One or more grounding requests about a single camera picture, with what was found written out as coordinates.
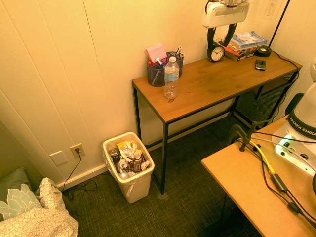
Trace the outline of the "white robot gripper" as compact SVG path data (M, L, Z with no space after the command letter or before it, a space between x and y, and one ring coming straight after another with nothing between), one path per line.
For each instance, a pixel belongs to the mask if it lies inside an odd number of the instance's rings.
M216 27L229 25L223 46L227 47L233 37L237 23L243 22L248 14L250 3L246 0L209 0L206 3L202 25L207 31L208 50L217 44L214 42Z

